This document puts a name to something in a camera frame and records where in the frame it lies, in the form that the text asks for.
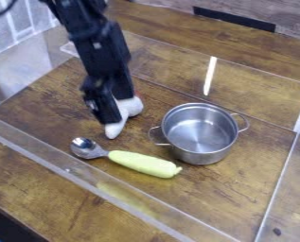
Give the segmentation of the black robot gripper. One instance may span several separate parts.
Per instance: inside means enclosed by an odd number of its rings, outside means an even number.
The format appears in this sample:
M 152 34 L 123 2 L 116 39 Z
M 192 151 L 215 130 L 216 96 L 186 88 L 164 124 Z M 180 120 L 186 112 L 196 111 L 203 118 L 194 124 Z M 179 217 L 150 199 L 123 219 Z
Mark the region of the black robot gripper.
M 133 97 L 127 69 L 129 53 L 119 24 L 108 21 L 99 27 L 80 30 L 69 35 L 69 41 L 89 76 L 81 84 L 84 105 L 101 125 L 119 123 L 121 116 L 113 97 L 117 100 Z

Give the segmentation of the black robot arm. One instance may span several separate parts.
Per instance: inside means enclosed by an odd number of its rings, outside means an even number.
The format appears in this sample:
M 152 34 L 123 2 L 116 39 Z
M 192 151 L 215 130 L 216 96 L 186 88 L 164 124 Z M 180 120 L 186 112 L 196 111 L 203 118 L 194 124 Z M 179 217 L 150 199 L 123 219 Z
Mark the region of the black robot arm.
M 120 26 L 104 17 L 104 0 L 39 0 L 67 31 L 85 77 L 81 98 L 103 125 L 121 121 L 116 100 L 133 97 L 129 53 Z

